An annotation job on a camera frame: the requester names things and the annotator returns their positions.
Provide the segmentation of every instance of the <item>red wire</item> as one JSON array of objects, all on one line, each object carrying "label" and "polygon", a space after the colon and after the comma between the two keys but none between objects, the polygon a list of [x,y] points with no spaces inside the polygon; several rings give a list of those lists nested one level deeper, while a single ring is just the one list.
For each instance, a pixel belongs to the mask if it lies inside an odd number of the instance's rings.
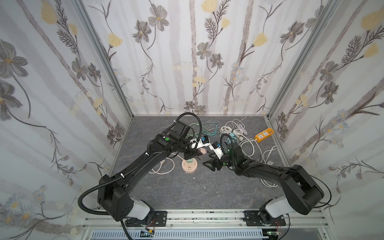
[{"label": "red wire", "polygon": [[276,221],[276,225],[277,225],[277,229],[276,229],[276,231],[279,231],[279,226],[280,226],[280,234],[281,234],[281,231],[282,231],[283,229],[281,228],[281,225],[279,224],[278,221]]}]

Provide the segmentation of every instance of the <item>floral wallpaper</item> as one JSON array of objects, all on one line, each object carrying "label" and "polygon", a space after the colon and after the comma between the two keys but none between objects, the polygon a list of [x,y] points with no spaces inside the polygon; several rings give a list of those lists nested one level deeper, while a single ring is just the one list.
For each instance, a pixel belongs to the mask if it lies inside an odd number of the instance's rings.
[{"label": "floral wallpaper", "polygon": [[135,114],[266,115],[327,1],[83,3]]},{"label": "floral wallpaper", "polygon": [[71,2],[1,1],[0,21],[1,236],[77,239],[129,118]]},{"label": "floral wallpaper", "polygon": [[382,1],[341,1],[270,116],[291,162],[330,187],[339,240],[382,239],[383,38]]}]

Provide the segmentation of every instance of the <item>teal cable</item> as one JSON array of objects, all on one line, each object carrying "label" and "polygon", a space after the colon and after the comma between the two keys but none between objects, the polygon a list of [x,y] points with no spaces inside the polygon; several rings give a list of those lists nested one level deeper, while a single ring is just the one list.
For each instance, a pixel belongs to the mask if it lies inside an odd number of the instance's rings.
[{"label": "teal cable", "polygon": [[[214,127],[214,128],[211,128],[211,129],[207,129],[204,125],[205,124],[211,124],[211,123],[214,123],[214,124],[216,124],[216,126]],[[199,126],[199,124],[198,123],[192,123],[190,126],[192,127],[192,126]],[[202,129],[203,129],[203,131],[202,131],[202,134],[204,134],[204,135],[208,135],[208,136],[215,136],[215,134],[216,133],[219,133],[218,131],[217,131],[217,122],[205,122],[205,123],[203,123],[202,124]]]}]

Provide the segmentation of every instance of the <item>yellow flower print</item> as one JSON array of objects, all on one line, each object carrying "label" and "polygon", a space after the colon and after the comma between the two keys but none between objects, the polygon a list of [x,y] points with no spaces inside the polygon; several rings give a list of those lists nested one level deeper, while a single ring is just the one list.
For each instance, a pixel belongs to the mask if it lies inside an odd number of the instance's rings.
[{"label": "yellow flower print", "polygon": [[72,24],[72,23],[68,23],[68,27],[70,28],[71,30],[71,33],[75,36],[77,36],[77,27],[75,24]]},{"label": "yellow flower print", "polygon": [[75,110],[75,111],[78,111],[78,110],[80,110],[80,106],[79,106],[79,105],[77,105],[77,104],[73,105],[73,110]]},{"label": "yellow flower print", "polygon": [[111,45],[112,47],[118,47],[121,45],[122,39],[116,36],[115,34],[110,33],[108,35],[108,42],[109,42],[109,45]]},{"label": "yellow flower print", "polygon": [[205,83],[207,81],[203,77],[195,77],[194,80],[195,80],[195,82],[198,82],[198,83]]},{"label": "yellow flower print", "polygon": [[95,102],[93,103],[93,106],[97,108],[99,105],[103,103],[103,98],[96,98]]},{"label": "yellow flower print", "polygon": [[378,54],[379,48],[377,47],[377,44],[374,43],[372,46],[370,46],[364,53],[365,58],[370,58]]},{"label": "yellow flower print", "polygon": [[221,28],[226,28],[229,26],[229,20],[226,19],[226,18],[223,18],[223,20],[221,20]]},{"label": "yellow flower print", "polygon": [[361,20],[361,27],[366,30],[374,30],[384,20],[384,8],[378,12],[372,12]]},{"label": "yellow flower print", "polygon": [[217,0],[205,0],[201,5],[204,12],[212,13],[216,10]]},{"label": "yellow flower print", "polygon": [[22,219],[23,220],[27,220],[29,218],[29,213],[26,213],[22,216]]},{"label": "yellow flower print", "polygon": [[308,106],[308,97],[305,94],[302,94],[299,99],[296,100],[296,105],[299,105],[300,102],[303,104],[303,107]]},{"label": "yellow flower print", "polygon": [[12,204],[12,206],[11,206],[11,208],[17,208],[17,206],[19,206],[19,202],[14,202],[13,204]]},{"label": "yellow flower print", "polygon": [[253,45],[258,47],[258,46],[264,45],[264,43],[266,42],[268,42],[268,38],[266,37],[266,35],[264,33],[259,33],[256,36],[255,41],[253,42]]},{"label": "yellow flower print", "polygon": [[57,22],[57,16],[55,10],[47,1],[43,1],[41,7],[41,18],[48,24],[55,24]]}]

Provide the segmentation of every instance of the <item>power strip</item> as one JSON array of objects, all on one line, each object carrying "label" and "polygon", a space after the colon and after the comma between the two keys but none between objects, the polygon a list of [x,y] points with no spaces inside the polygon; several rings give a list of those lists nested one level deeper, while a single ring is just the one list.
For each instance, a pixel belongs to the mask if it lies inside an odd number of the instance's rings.
[{"label": "power strip", "polygon": [[272,134],[274,134],[274,130],[272,129],[272,128],[267,128],[267,129],[265,129],[264,131],[262,131],[261,133],[259,133],[259,134],[256,134],[256,136],[255,136],[255,140],[257,141],[257,142],[261,142],[261,141],[263,141],[264,139],[266,139],[266,138],[268,138],[268,137],[270,137],[270,136],[272,136]]}]

